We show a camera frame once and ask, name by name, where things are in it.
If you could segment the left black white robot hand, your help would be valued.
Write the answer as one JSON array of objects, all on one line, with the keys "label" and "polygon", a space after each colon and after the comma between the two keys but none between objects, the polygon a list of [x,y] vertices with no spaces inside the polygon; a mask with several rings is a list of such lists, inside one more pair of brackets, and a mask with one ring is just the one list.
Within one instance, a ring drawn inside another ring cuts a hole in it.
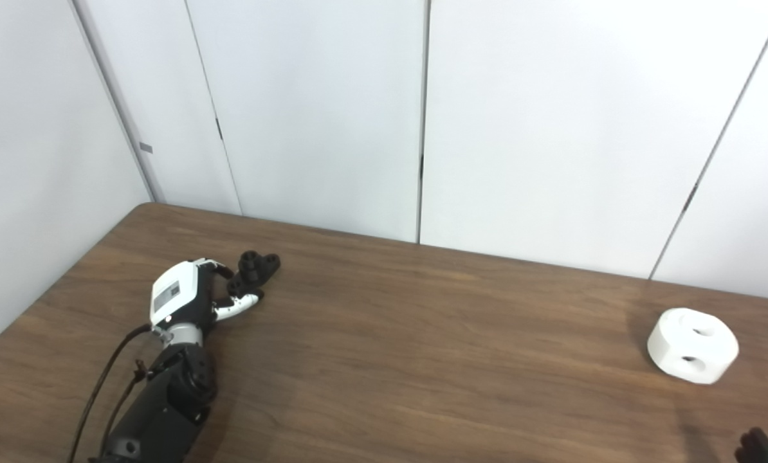
[{"label": "left black white robot hand", "polygon": [[228,284],[236,276],[215,260],[182,261],[156,279],[152,285],[149,322],[160,337],[163,348],[204,346],[205,338],[219,320],[245,313],[264,297],[260,288],[249,288],[242,295],[225,288],[214,295],[215,281]]}]

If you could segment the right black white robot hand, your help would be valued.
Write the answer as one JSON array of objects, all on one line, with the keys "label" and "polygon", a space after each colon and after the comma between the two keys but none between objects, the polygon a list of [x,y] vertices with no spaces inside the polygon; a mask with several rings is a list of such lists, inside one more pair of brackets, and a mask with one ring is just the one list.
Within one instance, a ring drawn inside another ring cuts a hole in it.
[{"label": "right black white robot hand", "polygon": [[768,436],[762,428],[749,428],[740,437],[740,445],[734,452],[736,462],[768,463]]}]

